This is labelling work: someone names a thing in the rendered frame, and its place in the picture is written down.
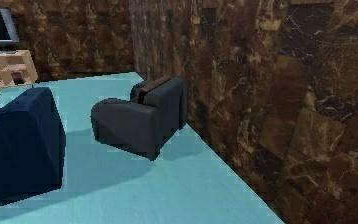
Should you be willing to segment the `dark blue sofa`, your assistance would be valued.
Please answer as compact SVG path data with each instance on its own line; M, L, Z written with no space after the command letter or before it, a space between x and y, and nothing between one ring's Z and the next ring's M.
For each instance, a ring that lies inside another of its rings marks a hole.
M62 186L66 135L51 90L0 106L0 205Z

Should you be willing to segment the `light wooden television stand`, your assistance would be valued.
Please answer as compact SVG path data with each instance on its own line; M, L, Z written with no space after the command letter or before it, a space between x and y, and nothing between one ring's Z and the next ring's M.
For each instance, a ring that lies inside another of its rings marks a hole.
M29 50L0 52L0 88L33 85L37 79Z

